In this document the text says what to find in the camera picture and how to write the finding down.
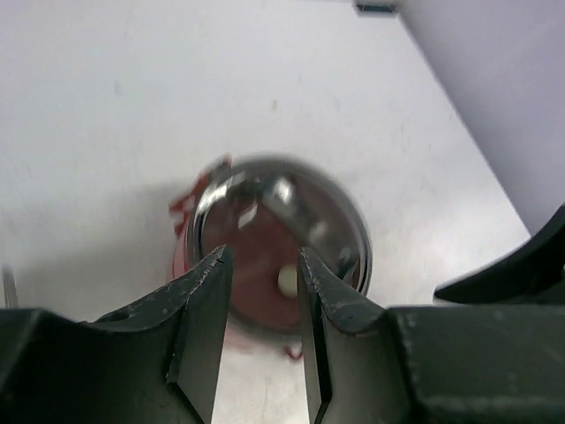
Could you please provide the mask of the stainless steel tongs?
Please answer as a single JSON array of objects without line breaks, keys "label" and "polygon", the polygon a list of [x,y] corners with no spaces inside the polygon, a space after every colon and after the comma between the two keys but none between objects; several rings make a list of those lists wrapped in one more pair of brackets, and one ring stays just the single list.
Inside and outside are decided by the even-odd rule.
[{"label": "stainless steel tongs", "polygon": [[19,306],[15,276],[9,267],[2,267],[1,277],[4,285],[4,304],[7,308]]}]

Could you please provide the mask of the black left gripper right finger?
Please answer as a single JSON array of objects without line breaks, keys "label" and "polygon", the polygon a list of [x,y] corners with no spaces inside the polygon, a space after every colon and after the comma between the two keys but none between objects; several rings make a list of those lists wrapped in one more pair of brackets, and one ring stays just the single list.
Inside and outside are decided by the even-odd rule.
[{"label": "black left gripper right finger", "polygon": [[561,306],[392,307],[298,254],[312,423],[561,423]]}]

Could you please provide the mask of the pink steel-lined bowl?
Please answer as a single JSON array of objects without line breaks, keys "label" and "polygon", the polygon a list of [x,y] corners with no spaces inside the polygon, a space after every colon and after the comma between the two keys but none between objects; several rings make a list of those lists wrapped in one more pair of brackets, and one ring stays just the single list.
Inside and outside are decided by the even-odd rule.
[{"label": "pink steel-lined bowl", "polygon": [[[211,183],[213,177],[221,174],[231,167],[231,157],[225,155],[214,163],[210,163],[195,180],[192,188],[181,196],[174,199],[169,205],[169,215],[175,219],[176,244],[168,279],[173,280],[184,275],[200,258],[198,254],[192,252],[192,229],[191,219],[195,212],[197,201]],[[300,342],[288,343],[276,342],[260,339],[259,336],[252,336],[246,333],[241,327],[228,320],[224,336],[224,346],[237,349],[242,352],[251,352],[260,346],[272,348],[286,356],[290,361],[298,362],[303,359],[302,345]]]}]

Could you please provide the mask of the dark red lid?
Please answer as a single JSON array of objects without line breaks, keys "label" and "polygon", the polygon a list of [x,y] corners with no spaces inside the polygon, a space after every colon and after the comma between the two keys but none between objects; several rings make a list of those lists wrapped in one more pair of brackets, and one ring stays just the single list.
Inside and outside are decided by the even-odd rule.
[{"label": "dark red lid", "polygon": [[356,248],[350,223],[336,214],[322,217],[306,231],[290,228],[259,205],[230,212],[220,225],[217,241],[233,254],[231,317],[264,337],[298,335],[299,248],[311,247],[333,271],[345,263],[340,252]]}]

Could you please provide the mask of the grey lid with handle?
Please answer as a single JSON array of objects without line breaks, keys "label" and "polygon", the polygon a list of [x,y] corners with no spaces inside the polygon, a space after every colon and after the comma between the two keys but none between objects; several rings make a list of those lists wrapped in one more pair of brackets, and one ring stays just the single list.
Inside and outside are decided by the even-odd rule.
[{"label": "grey lid with handle", "polygon": [[[326,173],[288,156],[231,161],[228,170],[213,177],[192,214],[192,252],[198,254],[201,260],[216,247],[227,246],[217,241],[217,231],[222,228],[220,220],[232,211],[257,209],[259,205],[290,228],[306,231],[324,216],[336,214],[347,220],[355,233],[356,248],[340,252],[339,256],[345,263],[339,270],[331,270],[321,260],[354,290],[367,293],[373,271],[373,252],[369,231],[357,205]],[[246,333],[279,345],[283,342],[296,343],[300,339],[299,326],[296,337],[274,338],[249,332],[238,322],[233,322]]]}]

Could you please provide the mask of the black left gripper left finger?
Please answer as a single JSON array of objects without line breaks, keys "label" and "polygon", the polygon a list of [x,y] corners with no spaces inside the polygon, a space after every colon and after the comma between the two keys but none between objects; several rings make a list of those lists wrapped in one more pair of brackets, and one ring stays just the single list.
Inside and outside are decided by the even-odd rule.
[{"label": "black left gripper left finger", "polygon": [[222,246],[95,322],[3,309],[2,422],[208,423],[231,277]]}]

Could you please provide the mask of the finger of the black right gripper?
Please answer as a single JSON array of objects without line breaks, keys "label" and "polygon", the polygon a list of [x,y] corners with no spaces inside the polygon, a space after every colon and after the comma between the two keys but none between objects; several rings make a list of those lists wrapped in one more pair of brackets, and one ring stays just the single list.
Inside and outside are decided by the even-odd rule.
[{"label": "finger of the black right gripper", "polygon": [[564,303],[564,207],[515,252],[454,283],[435,300],[460,305]]}]

